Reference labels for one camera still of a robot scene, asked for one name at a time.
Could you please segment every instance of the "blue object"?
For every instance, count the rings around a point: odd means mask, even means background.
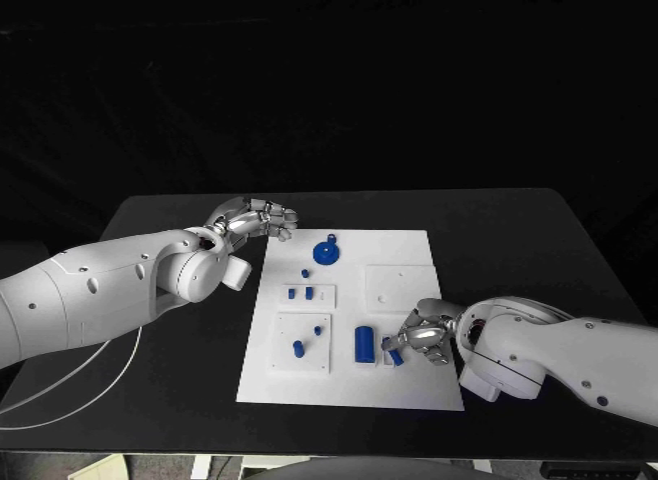
[[[339,247],[336,245],[336,235],[333,233],[326,237],[326,242],[317,243],[314,246],[311,257],[320,265],[331,265],[339,259]]]
[[[404,363],[404,359],[398,354],[398,350],[389,350],[391,359],[393,360],[393,365],[398,367]]]
[[[372,327],[355,329],[355,361],[375,363],[375,332]]]
[[[295,340],[293,342],[293,352],[297,358],[304,357],[304,347],[303,347],[303,342],[300,340]]]

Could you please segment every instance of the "robotic hand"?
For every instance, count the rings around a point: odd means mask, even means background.
[[[238,197],[203,227],[82,245],[0,280],[0,368],[118,337],[219,283],[239,290],[251,267],[231,253],[248,237],[285,241],[295,228],[293,210]]]
[[[427,298],[382,350],[408,345],[442,365],[451,337],[466,362],[458,382],[487,401],[500,391],[536,398],[551,375],[591,407],[658,426],[658,328],[574,318],[519,297],[467,308]]]

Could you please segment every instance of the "robotic arm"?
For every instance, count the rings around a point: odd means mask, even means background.
[[[72,248],[0,280],[0,368],[118,337],[219,283],[239,290],[251,267],[231,253],[248,237],[290,239],[295,222],[293,210],[238,197],[203,227]]]
[[[382,349],[409,345],[441,365],[451,337],[466,362],[458,382],[487,401],[500,391],[536,398],[551,375],[591,407],[658,426],[658,328],[572,318],[519,297],[468,308],[422,299]]]

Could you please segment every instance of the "wire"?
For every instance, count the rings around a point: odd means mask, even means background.
[[[68,414],[62,415],[60,417],[55,418],[53,420],[49,420],[47,422],[37,423],[34,425],[23,425],[23,426],[19,426],[19,427],[0,427],[0,430],[27,430],[29,428],[43,427],[45,425],[49,425],[50,423],[59,422],[66,417],[71,417],[75,413],[81,412],[81,410],[83,410],[105,395],[105,393],[108,393],[108,390],[112,388],[112,385],[117,383],[117,381],[122,377],[122,374],[127,371],[127,368],[130,366],[131,359],[134,358],[134,354],[137,353],[138,339],[140,338],[141,338],[141,327],[138,327],[138,330],[137,330],[137,339],[134,340],[134,349],[131,350],[131,355],[130,355],[130,358],[127,359],[127,363],[124,364],[121,372],[118,373],[115,379],[112,380],[112,383],[105,387],[105,390],[79,408],[76,408],[76,410],[72,410]]]
[[[223,462],[223,466],[220,467],[220,470],[218,471],[218,474],[216,474],[216,480],[220,478],[220,474],[223,473],[223,468],[228,465],[228,462],[231,461],[231,458],[232,457],[228,457],[228,459]]]
[[[40,390],[34,395],[32,395],[29,398],[23,399],[20,402],[16,402],[11,404],[9,407],[4,407],[0,410],[0,415],[3,413],[7,413],[10,410],[14,408],[19,408],[21,405],[26,405],[32,400],[34,400],[40,395],[45,395],[55,387],[62,385],[69,378],[79,373],[82,368],[91,363],[91,360],[98,356],[98,354],[102,352],[104,348],[108,346],[109,340],[101,345],[101,348],[94,352],[94,354],[88,357],[88,360],[43,390]]]

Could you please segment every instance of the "floor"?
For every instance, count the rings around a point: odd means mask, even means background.
[[[105,458],[99,454],[0,453],[0,480],[58,480]],[[209,479],[236,480],[241,457],[213,457]],[[194,457],[189,455],[125,455],[130,480],[189,480]],[[467,460],[453,460],[463,468],[473,468]],[[491,461],[491,471],[512,480],[540,480],[540,462]]]

